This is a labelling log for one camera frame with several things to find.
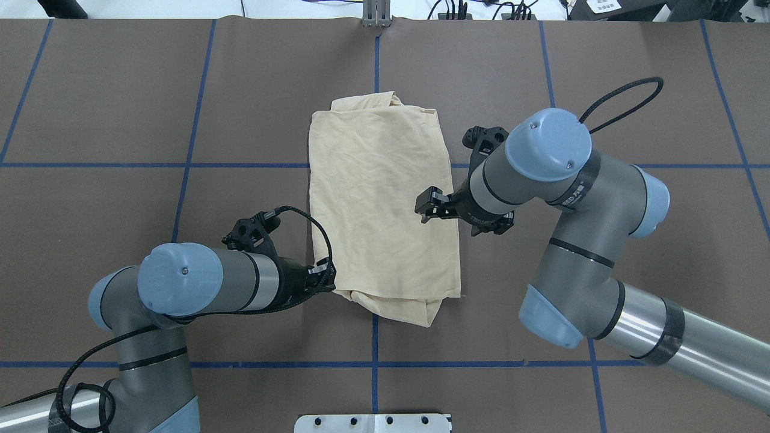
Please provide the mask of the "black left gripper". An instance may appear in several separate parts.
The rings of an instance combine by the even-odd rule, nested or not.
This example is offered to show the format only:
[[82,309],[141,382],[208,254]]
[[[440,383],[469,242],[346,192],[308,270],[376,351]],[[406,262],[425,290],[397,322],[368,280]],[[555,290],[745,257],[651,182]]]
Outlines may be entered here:
[[330,259],[322,259],[311,266],[279,257],[279,264],[281,273],[277,307],[294,308],[307,301],[310,294],[336,290],[336,268]]

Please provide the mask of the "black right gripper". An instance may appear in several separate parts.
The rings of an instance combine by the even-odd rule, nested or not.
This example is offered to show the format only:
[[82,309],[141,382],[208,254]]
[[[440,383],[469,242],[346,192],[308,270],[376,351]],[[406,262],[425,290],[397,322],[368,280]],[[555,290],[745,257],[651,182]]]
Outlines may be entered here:
[[453,194],[444,195],[442,189],[429,187],[416,197],[414,211],[420,216],[421,224],[432,219],[460,219],[471,225],[471,236],[481,233],[501,235],[514,227],[514,212],[502,215],[483,209],[472,197],[467,184]]

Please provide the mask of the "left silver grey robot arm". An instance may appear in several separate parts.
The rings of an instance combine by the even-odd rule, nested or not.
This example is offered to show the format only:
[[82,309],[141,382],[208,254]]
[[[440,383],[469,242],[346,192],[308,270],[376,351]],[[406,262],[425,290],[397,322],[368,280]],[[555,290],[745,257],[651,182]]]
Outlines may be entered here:
[[102,278],[88,312],[112,334],[55,387],[2,407],[3,432],[200,432],[184,327],[281,312],[334,290],[331,257],[305,266],[267,250],[162,244]]

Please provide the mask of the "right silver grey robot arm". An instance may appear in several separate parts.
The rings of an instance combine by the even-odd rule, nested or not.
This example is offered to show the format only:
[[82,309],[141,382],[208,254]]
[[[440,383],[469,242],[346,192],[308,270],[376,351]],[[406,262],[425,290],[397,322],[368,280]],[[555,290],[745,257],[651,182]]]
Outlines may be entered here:
[[602,340],[768,412],[767,343],[612,275],[628,239],[665,219],[663,181],[595,150],[585,124],[560,108],[512,131],[473,127],[464,145],[472,154],[460,187],[444,194],[431,186],[416,197],[423,223],[459,219],[473,235],[503,234],[533,199],[561,213],[518,312],[528,331],[569,349]]

